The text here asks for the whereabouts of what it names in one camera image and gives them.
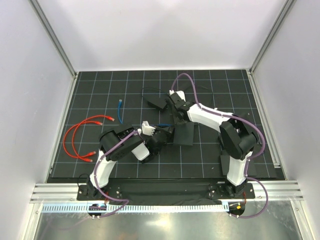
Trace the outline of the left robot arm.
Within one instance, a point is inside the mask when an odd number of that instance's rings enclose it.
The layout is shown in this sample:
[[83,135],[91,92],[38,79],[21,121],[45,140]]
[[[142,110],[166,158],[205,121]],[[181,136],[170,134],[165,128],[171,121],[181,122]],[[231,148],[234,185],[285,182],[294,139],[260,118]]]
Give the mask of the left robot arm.
[[173,125],[149,125],[143,121],[135,129],[130,124],[118,125],[104,131],[99,137],[97,163],[86,178],[85,196],[101,200],[106,194],[105,186],[116,162],[129,154],[141,163],[148,163],[158,156],[162,148],[174,136]]

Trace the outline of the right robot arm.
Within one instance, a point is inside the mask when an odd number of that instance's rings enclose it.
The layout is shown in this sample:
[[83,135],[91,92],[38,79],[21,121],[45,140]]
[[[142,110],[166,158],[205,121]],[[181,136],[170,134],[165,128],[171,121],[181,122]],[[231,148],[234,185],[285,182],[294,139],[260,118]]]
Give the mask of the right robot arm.
[[237,198],[247,184],[247,160],[252,156],[259,137],[253,125],[232,113],[209,108],[201,103],[185,100],[183,91],[170,90],[165,100],[171,111],[174,125],[198,123],[219,133],[223,146],[223,160],[229,160],[225,192],[230,198]]

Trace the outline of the black network switch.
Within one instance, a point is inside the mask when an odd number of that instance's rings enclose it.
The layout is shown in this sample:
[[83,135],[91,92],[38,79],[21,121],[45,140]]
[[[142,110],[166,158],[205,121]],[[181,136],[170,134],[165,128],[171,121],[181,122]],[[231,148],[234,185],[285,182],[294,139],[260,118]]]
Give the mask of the black network switch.
[[174,128],[173,143],[179,146],[192,146],[194,140],[194,123],[177,124]]

